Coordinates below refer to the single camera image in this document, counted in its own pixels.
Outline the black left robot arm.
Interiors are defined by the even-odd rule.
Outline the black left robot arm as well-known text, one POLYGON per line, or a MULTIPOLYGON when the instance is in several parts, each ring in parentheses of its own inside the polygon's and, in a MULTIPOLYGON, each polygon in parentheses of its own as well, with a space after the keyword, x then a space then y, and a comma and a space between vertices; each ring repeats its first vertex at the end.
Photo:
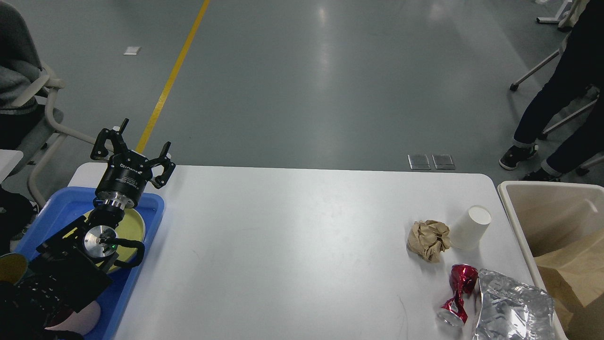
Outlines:
POLYGON ((82 340, 77 331, 54 330, 66 311, 81 312, 106 291, 112 268, 141 265, 145 237, 127 234, 124 219, 134 210, 148 184, 166 185, 176 164, 170 142, 153 159, 125 143, 128 120, 102 129, 90 158, 105 161, 106 170, 93 194, 93 209, 42 241, 33 258, 15 254, 22 268, 1 280, 1 338, 3 340, 82 340))

